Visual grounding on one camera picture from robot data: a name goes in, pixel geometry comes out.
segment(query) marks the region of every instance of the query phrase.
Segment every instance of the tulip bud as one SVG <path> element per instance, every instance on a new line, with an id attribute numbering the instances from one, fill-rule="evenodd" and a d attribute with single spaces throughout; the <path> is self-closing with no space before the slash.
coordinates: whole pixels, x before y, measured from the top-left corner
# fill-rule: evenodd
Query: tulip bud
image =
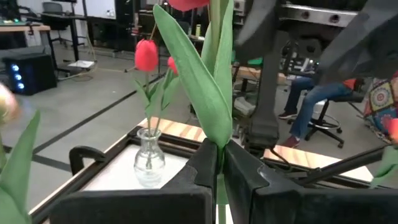
<path id="1" fill-rule="evenodd" d="M 15 96 L 0 84 L 0 123 L 4 124 L 19 115 L 18 102 Z"/>
<path id="2" fill-rule="evenodd" d="M 153 40 L 140 40 L 134 54 L 136 68 L 144 72 L 155 70 L 158 63 L 157 47 Z"/>
<path id="3" fill-rule="evenodd" d="M 169 68 L 171 68 L 173 70 L 174 74 L 176 74 L 176 75 L 178 74 L 173 57 L 169 57 L 169 59 L 167 60 L 167 65 L 169 66 Z"/>
<path id="4" fill-rule="evenodd" d="M 169 0 L 169 4 L 179 10 L 188 11 L 194 8 L 203 7 L 209 4 L 210 0 Z"/>

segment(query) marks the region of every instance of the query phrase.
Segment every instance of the clear glass vase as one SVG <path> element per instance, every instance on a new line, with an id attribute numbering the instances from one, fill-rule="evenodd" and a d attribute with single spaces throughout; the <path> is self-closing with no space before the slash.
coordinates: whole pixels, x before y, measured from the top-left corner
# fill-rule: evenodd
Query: clear glass vase
<path id="1" fill-rule="evenodd" d="M 162 180 L 165 166 L 164 153 L 158 144 L 160 131 L 155 133 L 154 128 L 150 132 L 149 128 L 142 128 L 137 135 L 141 138 L 141 147 L 134 162 L 136 177 L 142 186 L 155 187 Z"/>

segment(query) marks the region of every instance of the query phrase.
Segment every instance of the floor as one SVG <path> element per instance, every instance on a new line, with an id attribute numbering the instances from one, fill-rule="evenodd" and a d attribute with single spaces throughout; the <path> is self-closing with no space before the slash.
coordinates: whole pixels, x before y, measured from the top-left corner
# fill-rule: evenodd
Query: floor
<path id="1" fill-rule="evenodd" d="M 56 47 L 56 56 L 59 62 L 71 60 L 73 52 Z M 83 51 L 80 57 L 92 58 Z M 62 81 L 57 88 L 34 96 L 18 96 L 23 114 L 3 127 L 5 145 L 15 145 L 35 110 L 42 113 L 30 173 L 29 208 L 33 208 L 71 177 L 68 161 L 70 149 L 85 145 L 104 151 L 144 119 L 141 99 L 138 95 L 132 95 L 135 90 L 132 79 L 144 80 L 146 74 L 136 70 L 124 73 L 125 69 L 133 67 L 134 61 L 127 54 L 118 57 L 123 59 L 97 55 L 98 68 L 88 77 Z M 288 93 L 283 91 L 284 88 L 277 90 L 276 113 L 282 111 L 287 99 Z M 175 97 L 164 118 L 197 125 L 197 121 L 191 119 L 189 101 L 182 88 Z M 332 104 L 328 113 L 343 124 L 341 136 L 346 140 L 344 148 L 337 148 L 337 143 L 323 134 L 315 134 L 311 141 L 303 142 L 300 149 L 344 159 L 383 144 L 356 117 L 357 112 L 350 105 Z M 281 140 L 288 136 L 289 128 L 286 122 L 280 122 Z M 376 165 L 369 166 L 369 170 L 374 173 Z M 386 185 L 397 187 L 398 178 L 393 178 Z"/>

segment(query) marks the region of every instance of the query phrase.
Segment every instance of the jeans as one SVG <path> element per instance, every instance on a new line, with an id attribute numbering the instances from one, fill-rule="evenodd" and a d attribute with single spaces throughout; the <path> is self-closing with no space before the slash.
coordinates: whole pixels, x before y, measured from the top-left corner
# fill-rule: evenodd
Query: jeans
<path id="1" fill-rule="evenodd" d="M 313 80 L 307 77 L 296 78 L 292 82 L 289 98 L 287 99 L 285 112 L 288 114 L 297 113 L 297 103 L 299 102 L 302 90 L 310 90 L 305 96 L 292 128 L 291 135 L 296 138 L 303 138 L 307 134 L 308 123 L 311 120 L 313 107 L 316 103 L 328 98 L 350 95 L 352 90 L 342 83 L 330 83 L 322 86 L 315 86 Z"/>

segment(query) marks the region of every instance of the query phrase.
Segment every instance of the sneaker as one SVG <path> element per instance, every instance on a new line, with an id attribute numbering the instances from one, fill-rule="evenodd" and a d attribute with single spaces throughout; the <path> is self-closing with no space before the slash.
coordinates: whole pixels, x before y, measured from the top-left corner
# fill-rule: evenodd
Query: sneaker
<path id="1" fill-rule="evenodd" d="M 295 136 L 291 136 L 284 141 L 281 146 L 295 148 L 300 144 L 300 140 L 297 140 Z"/>
<path id="2" fill-rule="evenodd" d="M 289 119 L 289 118 L 293 118 L 297 116 L 297 113 L 287 113 L 287 112 L 283 112 L 282 114 L 278 115 L 279 119 Z"/>

